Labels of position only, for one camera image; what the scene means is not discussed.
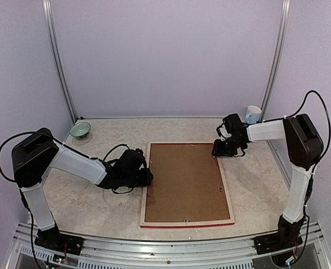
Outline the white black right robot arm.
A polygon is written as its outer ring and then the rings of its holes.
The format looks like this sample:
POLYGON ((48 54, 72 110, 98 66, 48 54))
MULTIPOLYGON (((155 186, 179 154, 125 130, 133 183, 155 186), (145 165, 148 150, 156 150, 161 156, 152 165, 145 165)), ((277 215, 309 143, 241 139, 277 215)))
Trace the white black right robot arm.
POLYGON ((254 124, 243 122, 236 113, 230 114, 217 127, 217 134, 212 157, 243 157, 251 142, 286 142, 292 178, 287 204, 278 221, 278 232, 273 236, 277 248, 286 248, 294 241, 295 232, 304 221, 309 220, 306 205, 312 193, 314 174, 330 143, 323 142, 310 117, 299 110, 254 124))

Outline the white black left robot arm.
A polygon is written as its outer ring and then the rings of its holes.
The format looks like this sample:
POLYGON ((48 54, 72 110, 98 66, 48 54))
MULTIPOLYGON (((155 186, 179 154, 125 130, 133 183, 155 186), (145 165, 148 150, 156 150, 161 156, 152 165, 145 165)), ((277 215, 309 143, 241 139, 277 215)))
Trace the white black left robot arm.
POLYGON ((11 151, 13 178, 4 178, 17 184, 24 206, 32 215, 42 239, 52 249, 64 245, 64 236, 59 233, 56 221, 44 193, 44 181, 52 169, 57 169, 81 178, 99 188, 113 193, 120 187, 130 192, 135 188, 148 187, 153 181, 144 153, 141 149, 126 149, 116 159, 106 161, 87 156, 56 139, 47 128, 16 134, 1 145, 25 136, 11 151))

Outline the light blue ceramic mug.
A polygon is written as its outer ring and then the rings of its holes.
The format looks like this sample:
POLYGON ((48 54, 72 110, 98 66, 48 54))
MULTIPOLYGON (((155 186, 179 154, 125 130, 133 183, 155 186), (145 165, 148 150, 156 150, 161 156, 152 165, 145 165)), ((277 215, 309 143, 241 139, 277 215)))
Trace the light blue ceramic mug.
POLYGON ((256 124, 261 117, 262 110, 254 105, 249 105, 247 107, 247 112, 245 116, 245 122, 247 124, 256 124))

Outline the green ceramic bowl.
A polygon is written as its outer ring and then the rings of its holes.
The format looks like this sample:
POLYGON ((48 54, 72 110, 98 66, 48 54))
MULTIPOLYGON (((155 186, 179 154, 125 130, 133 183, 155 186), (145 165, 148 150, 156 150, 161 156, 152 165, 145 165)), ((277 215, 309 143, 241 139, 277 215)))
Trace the green ceramic bowl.
POLYGON ((84 139, 87 138, 88 134, 90 133, 91 125, 86 122, 76 123, 70 129, 70 135, 76 139, 84 139))

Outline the aluminium enclosure frame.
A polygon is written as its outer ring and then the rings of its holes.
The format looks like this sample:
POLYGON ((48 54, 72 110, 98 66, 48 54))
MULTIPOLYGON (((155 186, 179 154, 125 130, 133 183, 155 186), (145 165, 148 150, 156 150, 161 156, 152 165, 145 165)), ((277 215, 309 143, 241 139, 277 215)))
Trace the aluminium enclosure frame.
MULTIPOLYGON (((63 70, 77 114, 92 126, 66 143, 103 157, 122 142, 215 139, 221 116, 260 104, 275 48, 282 1, 52 1, 63 70)), ((221 161, 235 224, 143 229, 142 191, 116 195, 59 170, 45 194, 61 229, 114 237, 165 266, 186 247, 275 229, 288 189, 266 142, 221 161), (173 255, 164 255, 164 249, 173 255)))

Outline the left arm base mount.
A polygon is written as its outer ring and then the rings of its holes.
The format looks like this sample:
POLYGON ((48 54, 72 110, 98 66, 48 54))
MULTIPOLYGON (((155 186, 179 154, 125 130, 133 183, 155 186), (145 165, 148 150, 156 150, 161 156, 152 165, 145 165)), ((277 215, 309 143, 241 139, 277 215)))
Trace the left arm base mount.
POLYGON ((61 233, 55 226, 51 229, 38 230, 35 245, 64 254, 79 256, 84 244, 84 238, 80 236, 61 233))

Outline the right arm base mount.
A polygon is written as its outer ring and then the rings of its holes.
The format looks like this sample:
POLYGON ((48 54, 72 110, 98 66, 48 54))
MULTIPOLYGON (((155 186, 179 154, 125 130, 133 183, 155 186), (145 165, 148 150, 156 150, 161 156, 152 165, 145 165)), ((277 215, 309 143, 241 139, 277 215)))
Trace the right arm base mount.
POLYGON ((275 252, 303 243, 300 229, 304 224, 305 217, 298 222, 290 223, 283 216, 279 217, 278 230, 268 235, 256 236, 254 244, 257 254, 275 252))

